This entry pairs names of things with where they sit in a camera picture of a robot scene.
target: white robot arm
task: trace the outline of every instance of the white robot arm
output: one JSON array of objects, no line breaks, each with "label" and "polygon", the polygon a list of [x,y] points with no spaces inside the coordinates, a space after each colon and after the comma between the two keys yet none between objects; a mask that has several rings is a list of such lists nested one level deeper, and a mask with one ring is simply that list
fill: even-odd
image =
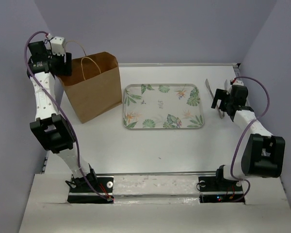
[{"label": "white robot arm", "polygon": [[246,130],[238,149],[234,166],[222,165],[217,169],[218,182],[238,181],[248,177],[279,177],[282,170],[285,140],[272,135],[257,120],[251,107],[246,106],[248,89],[243,82],[233,80],[228,90],[217,89],[212,108],[221,100],[219,109],[227,112],[231,120]]},{"label": "white robot arm", "polygon": [[39,86],[34,78],[29,75],[33,84],[36,99],[35,122],[30,124],[31,131],[39,140],[45,150],[50,150],[61,157],[71,169],[73,178],[78,181],[83,175],[92,174],[92,180],[96,180],[96,175],[90,165],[80,157],[78,166],[78,156],[76,142],[66,120],[59,114],[57,107],[43,91],[45,89],[54,99],[55,75],[70,76],[71,54],[65,53],[65,39],[63,37],[47,38],[51,44],[51,50],[46,49],[43,41],[33,42],[28,45],[32,56],[29,59],[29,66],[34,73]]}]

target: floral tray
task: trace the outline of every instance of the floral tray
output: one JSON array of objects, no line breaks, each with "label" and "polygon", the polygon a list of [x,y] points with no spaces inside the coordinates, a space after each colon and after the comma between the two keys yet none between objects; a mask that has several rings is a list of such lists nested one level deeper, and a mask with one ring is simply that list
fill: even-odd
[{"label": "floral tray", "polygon": [[204,117],[193,84],[132,84],[124,91],[128,129],[197,129]]}]

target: white table surface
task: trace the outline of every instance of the white table surface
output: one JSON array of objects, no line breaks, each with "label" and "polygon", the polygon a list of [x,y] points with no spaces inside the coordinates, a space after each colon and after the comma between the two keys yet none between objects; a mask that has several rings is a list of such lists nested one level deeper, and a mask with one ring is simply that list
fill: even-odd
[{"label": "white table surface", "polygon": [[[213,93],[235,77],[232,66],[120,67],[122,89],[133,83],[192,83],[200,92],[205,125],[193,130],[128,130],[123,105],[81,124],[64,94],[62,108],[77,133],[82,157],[97,173],[215,171],[230,163],[241,130],[211,109]],[[49,154],[46,174],[69,173]]]},{"label": "white table surface", "polygon": [[[223,88],[225,79],[235,77],[232,66],[121,67],[120,72],[122,89],[132,83],[195,84],[205,125],[198,130],[130,131],[122,123],[123,106],[81,124],[64,95],[62,107],[75,127],[82,156],[97,173],[214,171],[230,163],[241,130],[210,108],[205,79],[213,91]],[[50,154],[45,174],[34,178],[20,233],[291,233],[291,210],[280,179],[251,178],[244,205],[199,204],[194,176],[157,176],[146,182],[140,181],[142,176],[115,176],[119,196],[153,197],[115,198],[114,204],[103,205],[67,203],[65,180],[70,177],[65,163]],[[170,197],[174,194],[181,198]]]},{"label": "white table surface", "polygon": [[114,192],[152,194],[148,198],[70,204],[65,184],[70,174],[36,175],[19,232],[291,233],[291,210],[279,179],[251,178],[244,205],[199,204],[196,176],[149,176],[145,183],[141,177],[114,176]]}]

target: brown paper bag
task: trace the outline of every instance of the brown paper bag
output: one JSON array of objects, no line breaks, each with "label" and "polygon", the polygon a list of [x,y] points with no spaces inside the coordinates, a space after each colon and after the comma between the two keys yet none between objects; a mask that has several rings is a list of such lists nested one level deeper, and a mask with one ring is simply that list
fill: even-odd
[{"label": "brown paper bag", "polygon": [[118,63],[107,52],[73,59],[72,75],[58,78],[82,123],[122,103]]}]

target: lavender wall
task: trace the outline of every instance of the lavender wall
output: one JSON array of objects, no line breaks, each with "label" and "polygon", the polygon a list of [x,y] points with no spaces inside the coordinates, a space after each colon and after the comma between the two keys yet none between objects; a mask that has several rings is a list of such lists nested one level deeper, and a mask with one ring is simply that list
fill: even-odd
[{"label": "lavender wall", "polygon": [[23,48],[33,32],[47,29],[33,0],[0,1],[0,233],[18,232],[45,156],[29,129],[35,98]]},{"label": "lavender wall", "polygon": [[[241,73],[258,78],[269,90],[271,106],[261,121],[286,140],[282,180],[291,206],[291,0],[278,0],[247,53]],[[265,94],[256,84],[247,85],[250,103],[261,113]]]},{"label": "lavender wall", "polygon": [[[49,28],[121,63],[243,60],[276,0],[35,0]],[[77,45],[68,49],[82,56]]]}]

